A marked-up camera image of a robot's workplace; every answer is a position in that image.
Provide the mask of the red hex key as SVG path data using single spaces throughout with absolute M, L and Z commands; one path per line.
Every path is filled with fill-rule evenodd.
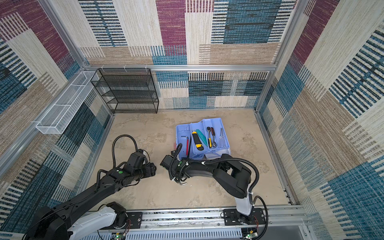
M 185 155 L 185 157 L 188 157 L 189 156 L 189 143 L 190 143 L 190 141 L 189 141 L 189 137 L 188 136 L 181 136 L 181 139 L 184 141 L 183 142 L 183 146 L 185 147 L 185 153 L 184 153 L 184 155 Z

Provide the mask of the black yellow utility knife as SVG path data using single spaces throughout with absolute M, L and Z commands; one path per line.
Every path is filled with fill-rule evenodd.
M 194 143 L 195 143 L 195 146 L 197 148 L 198 151 L 203 151 L 204 150 L 204 147 L 203 147 L 203 144 L 199 138 L 199 135 L 196 131 L 193 131 L 192 132 L 192 136 L 193 136 L 193 139 L 194 139 Z

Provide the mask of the teal utility knife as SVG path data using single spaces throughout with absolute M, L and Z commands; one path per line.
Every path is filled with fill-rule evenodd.
M 201 142 L 202 142 L 205 146 L 208 147 L 209 145 L 208 145 L 206 136 L 205 136 L 199 129 L 197 129 L 196 132 L 197 132 L 197 134 L 198 134 L 198 136 L 199 136 Z

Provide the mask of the yellow black handle ratchet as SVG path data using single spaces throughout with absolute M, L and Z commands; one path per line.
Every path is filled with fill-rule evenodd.
M 209 144 L 209 148 L 212 148 L 212 147 L 213 147 L 213 143 L 212 143 L 212 138 L 211 138 L 211 127 L 207 127 L 207 132 L 208 132 L 208 144 Z

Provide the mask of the white and blue toolbox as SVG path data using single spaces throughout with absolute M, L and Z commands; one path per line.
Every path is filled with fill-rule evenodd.
M 220 118 L 176 126 L 176 145 L 182 144 L 178 159 L 213 160 L 231 154 L 229 140 Z

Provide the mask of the black hex key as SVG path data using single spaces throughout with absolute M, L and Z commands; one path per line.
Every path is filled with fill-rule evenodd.
M 191 144 L 192 144 L 192 135 L 190 135 L 190 138 L 189 138 L 187 158 L 190 157 L 190 153 L 191 153 Z

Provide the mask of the red black handle ratchet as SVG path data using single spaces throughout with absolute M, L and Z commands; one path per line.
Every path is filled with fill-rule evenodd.
M 213 145 L 213 148 L 216 148 L 217 147 L 216 133 L 215 133 L 215 130 L 214 130 L 213 127 L 211 127 L 211 134 L 212 134 L 212 145 Z

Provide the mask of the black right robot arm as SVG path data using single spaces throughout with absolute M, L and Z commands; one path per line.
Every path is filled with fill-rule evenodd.
M 194 160 L 184 158 L 177 160 L 177 155 L 183 145 L 164 157 L 161 166 L 169 172 L 170 180 L 184 185 L 188 178 L 213 178 L 236 201 L 236 211 L 230 214 L 230 219 L 240 224 L 250 225 L 256 221 L 253 215 L 255 201 L 252 199 L 253 188 L 260 179 L 258 168 L 250 161 L 234 158 L 229 154 L 213 160 Z

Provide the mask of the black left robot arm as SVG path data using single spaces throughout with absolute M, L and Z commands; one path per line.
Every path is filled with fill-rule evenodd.
M 135 152 L 128 161 L 119 165 L 116 163 L 115 144 L 123 137 L 130 138 L 135 145 Z M 74 234 L 69 231 L 72 224 L 87 211 L 110 195 L 128 187 L 133 181 L 153 177 L 156 166 L 147 161 L 146 156 L 139 151 L 135 139 L 130 135 L 118 136 L 112 146 L 113 168 L 109 171 L 99 170 L 97 182 L 74 198 L 50 209 L 41 208 L 34 216 L 24 240 L 68 240 Z

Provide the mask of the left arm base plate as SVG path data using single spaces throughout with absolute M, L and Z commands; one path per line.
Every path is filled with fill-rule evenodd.
M 114 229 L 139 229 L 142 224 L 143 212 L 119 213 L 113 223 Z

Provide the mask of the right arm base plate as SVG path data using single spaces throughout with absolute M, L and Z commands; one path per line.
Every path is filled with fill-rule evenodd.
M 266 215 L 261 208 L 252 208 L 251 213 L 247 216 L 240 214 L 236 209 L 224 209 L 221 217 L 226 226 L 264 225 L 266 223 Z

